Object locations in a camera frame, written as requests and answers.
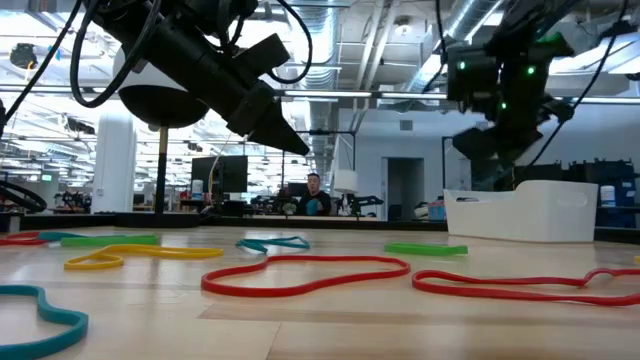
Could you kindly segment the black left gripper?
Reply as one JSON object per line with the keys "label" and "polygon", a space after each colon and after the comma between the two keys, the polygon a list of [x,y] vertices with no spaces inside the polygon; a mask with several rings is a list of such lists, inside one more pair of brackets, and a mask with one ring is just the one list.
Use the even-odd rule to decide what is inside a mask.
{"label": "black left gripper", "polygon": [[266,82],[241,70],[213,49],[188,52],[184,87],[220,115],[232,132],[285,152],[305,156],[310,149],[283,117],[281,102]]}

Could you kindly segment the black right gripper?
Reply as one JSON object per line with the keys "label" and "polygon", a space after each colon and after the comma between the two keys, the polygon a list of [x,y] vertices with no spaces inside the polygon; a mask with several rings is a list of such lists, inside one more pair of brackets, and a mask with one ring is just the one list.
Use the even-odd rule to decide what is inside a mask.
{"label": "black right gripper", "polygon": [[504,132],[497,127],[470,128],[452,138],[453,147],[471,162],[473,191],[501,192],[514,188],[514,168],[500,161],[513,162],[542,138],[537,130]]}

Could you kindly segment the white plastic bin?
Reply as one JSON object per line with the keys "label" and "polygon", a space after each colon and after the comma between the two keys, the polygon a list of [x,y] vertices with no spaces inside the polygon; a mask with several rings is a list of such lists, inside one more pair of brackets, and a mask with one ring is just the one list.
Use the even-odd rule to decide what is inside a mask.
{"label": "white plastic bin", "polygon": [[528,180],[513,191],[443,191],[453,236],[535,243],[594,240],[596,184]]}

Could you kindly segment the green rubber band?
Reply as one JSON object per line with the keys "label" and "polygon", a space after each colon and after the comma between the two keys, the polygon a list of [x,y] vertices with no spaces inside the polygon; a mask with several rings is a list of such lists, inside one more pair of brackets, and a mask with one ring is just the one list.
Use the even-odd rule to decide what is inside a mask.
{"label": "green rubber band", "polygon": [[63,247],[105,247],[110,245],[157,245],[155,235],[65,237],[60,240]]}
{"label": "green rubber band", "polygon": [[456,256],[467,255],[466,246],[442,246],[414,243],[388,243],[384,250],[389,253],[420,255],[420,256]]}

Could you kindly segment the teal rubber band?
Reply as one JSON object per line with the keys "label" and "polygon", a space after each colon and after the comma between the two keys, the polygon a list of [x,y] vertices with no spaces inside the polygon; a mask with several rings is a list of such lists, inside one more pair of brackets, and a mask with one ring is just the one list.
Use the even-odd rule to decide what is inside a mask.
{"label": "teal rubber band", "polygon": [[293,249],[308,250],[311,248],[310,243],[299,237],[286,237],[286,238],[269,238],[269,239],[252,239],[245,238],[236,242],[237,247],[244,247],[250,250],[254,250],[263,254],[267,254],[269,246],[287,247]]}
{"label": "teal rubber band", "polygon": [[68,232],[39,232],[36,239],[45,242],[59,242],[64,238],[84,238],[84,235],[68,233]]}
{"label": "teal rubber band", "polygon": [[89,316],[83,312],[51,305],[39,286],[0,285],[0,295],[29,296],[35,299],[37,315],[49,323],[67,325],[68,329],[42,340],[0,345],[0,360],[37,360],[66,350],[83,340],[89,330]]}

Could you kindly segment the red rubber band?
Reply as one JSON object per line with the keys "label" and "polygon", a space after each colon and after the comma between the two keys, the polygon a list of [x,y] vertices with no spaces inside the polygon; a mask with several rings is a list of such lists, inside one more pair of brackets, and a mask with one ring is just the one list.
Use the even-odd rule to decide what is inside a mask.
{"label": "red rubber band", "polygon": [[[379,262],[396,265],[397,269],[384,270],[368,273],[356,273],[342,275],[332,278],[321,279],[309,283],[277,288],[240,287],[226,285],[218,282],[219,279],[229,276],[244,275],[265,270],[269,265],[281,262],[320,262],[322,264],[330,262]],[[260,263],[224,268],[205,273],[201,277],[200,287],[203,291],[248,298],[277,298],[292,297],[307,294],[323,288],[350,284],[369,280],[399,278],[411,272],[411,265],[403,260],[373,255],[277,255],[268,256]]]}
{"label": "red rubber band", "polygon": [[47,241],[39,238],[39,232],[23,232],[0,236],[0,246],[39,246]]}
{"label": "red rubber band", "polygon": [[640,305],[640,293],[617,297],[582,296],[582,295],[554,295],[523,291],[500,290],[491,288],[468,288],[454,285],[443,285],[428,282],[428,279],[444,280],[448,282],[471,285],[564,285],[584,288],[598,275],[611,277],[640,276],[640,269],[609,269],[597,268],[587,272],[581,278],[566,277],[524,277],[524,278],[473,278],[458,274],[436,270],[423,270],[412,276],[412,286],[420,291],[470,298],[490,298],[500,300],[521,300],[533,302],[577,302],[597,306],[623,307]]}

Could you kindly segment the black metal stand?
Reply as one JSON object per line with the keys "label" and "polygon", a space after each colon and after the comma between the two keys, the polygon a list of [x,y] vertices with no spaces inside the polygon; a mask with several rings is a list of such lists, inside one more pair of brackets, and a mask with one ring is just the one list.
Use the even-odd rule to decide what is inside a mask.
{"label": "black metal stand", "polygon": [[452,138],[441,138],[441,183],[443,189],[471,190],[471,161],[454,146]]}

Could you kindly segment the black computer monitor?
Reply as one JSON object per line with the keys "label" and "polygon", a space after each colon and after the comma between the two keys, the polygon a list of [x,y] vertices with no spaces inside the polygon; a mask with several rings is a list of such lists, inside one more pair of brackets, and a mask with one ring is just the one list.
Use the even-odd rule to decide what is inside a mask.
{"label": "black computer monitor", "polygon": [[221,156],[194,158],[191,180],[201,180],[203,191],[209,191],[210,172],[213,172],[213,191],[222,187],[224,193],[242,193],[248,188],[248,157]]}

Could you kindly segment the person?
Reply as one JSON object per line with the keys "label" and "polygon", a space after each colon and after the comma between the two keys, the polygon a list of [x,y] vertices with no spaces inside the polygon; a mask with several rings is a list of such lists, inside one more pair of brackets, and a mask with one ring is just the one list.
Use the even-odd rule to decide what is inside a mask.
{"label": "person", "polygon": [[330,196],[320,189],[320,177],[316,173],[307,176],[307,192],[301,197],[296,214],[301,216],[328,216],[331,211]]}

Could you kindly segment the white shade table lamp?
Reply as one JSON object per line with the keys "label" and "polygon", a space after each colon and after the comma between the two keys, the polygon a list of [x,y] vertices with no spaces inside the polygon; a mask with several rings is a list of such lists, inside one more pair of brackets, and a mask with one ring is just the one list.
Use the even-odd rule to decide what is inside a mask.
{"label": "white shade table lamp", "polygon": [[333,190],[341,195],[337,202],[339,216],[353,214],[353,202],[358,193],[358,176],[354,170],[339,169],[334,173]]}

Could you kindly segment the black storage shelf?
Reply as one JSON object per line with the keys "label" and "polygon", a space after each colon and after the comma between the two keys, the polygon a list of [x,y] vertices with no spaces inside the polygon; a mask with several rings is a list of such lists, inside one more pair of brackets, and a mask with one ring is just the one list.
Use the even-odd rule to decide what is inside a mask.
{"label": "black storage shelf", "polygon": [[636,228],[640,216],[640,170],[636,171],[631,160],[595,159],[591,162],[571,162],[567,169],[562,163],[534,165],[527,170],[517,167],[514,172],[514,187],[526,180],[557,180],[613,185],[616,188],[616,206],[601,207],[600,191],[597,195],[596,226],[613,228]]}

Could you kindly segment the black ceiling-hung device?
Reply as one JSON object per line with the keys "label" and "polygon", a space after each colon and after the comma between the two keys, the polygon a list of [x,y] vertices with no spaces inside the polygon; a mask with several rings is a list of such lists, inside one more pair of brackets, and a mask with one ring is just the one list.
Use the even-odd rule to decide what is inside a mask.
{"label": "black ceiling-hung device", "polygon": [[23,70],[33,70],[39,64],[34,45],[30,43],[17,43],[10,52],[9,61]]}

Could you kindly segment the black aluminium table frame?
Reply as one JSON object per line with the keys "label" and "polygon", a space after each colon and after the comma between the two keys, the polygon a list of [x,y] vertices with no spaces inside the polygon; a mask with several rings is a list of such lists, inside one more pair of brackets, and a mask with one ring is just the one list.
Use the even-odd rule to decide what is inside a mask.
{"label": "black aluminium table frame", "polygon": [[254,218],[209,217],[197,214],[174,213],[156,216],[152,213],[103,213],[98,215],[35,215],[29,214],[20,220],[22,230],[44,230],[115,226],[124,228],[195,228],[204,227],[244,227],[244,228],[308,228],[336,230],[389,230],[389,231],[433,231],[446,232],[444,222],[386,222],[372,218],[347,218],[331,220],[327,217],[283,218],[266,216]]}

